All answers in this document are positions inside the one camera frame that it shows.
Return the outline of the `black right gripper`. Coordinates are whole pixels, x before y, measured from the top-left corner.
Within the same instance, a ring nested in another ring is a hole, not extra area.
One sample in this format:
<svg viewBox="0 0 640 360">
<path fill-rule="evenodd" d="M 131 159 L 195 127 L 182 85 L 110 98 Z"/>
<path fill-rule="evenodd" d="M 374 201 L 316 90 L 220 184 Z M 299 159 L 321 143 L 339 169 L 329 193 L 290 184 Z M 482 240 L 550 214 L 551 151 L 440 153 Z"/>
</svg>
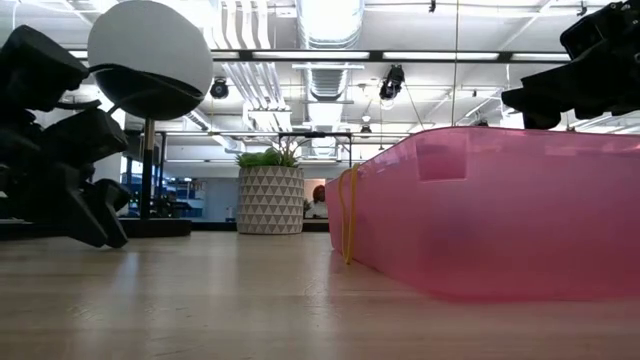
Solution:
<svg viewBox="0 0 640 360">
<path fill-rule="evenodd" d="M 525 129 L 550 130 L 561 113 L 614 116 L 639 109 L 639 2 L 612 2 L 581 17 L 559 38 L 570 61 L 501 94 Z"/>
</svg>

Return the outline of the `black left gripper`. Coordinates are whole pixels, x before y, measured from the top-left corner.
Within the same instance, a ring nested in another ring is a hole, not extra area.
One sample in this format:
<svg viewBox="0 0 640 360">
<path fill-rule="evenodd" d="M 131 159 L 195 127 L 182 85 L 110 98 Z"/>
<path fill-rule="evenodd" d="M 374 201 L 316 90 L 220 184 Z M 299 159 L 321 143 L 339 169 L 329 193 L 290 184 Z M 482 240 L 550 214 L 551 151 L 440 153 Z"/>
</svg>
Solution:
<svg viewBox="0 0 640 360">
<path fill-rule="evenodd" d="M 82 243 L 122 248 L 128 238 L 118 212 L 129 203 L 130 193 L 112 179 L 89 179 L 96 162 L 127 147 L 119 124 L 99 108 L 46 128 L 33 120 L 3 124 L 1 191 L 6 198 L 1 214 L 29 222 L 61 222 L 68 235 Z"/>
</svg>

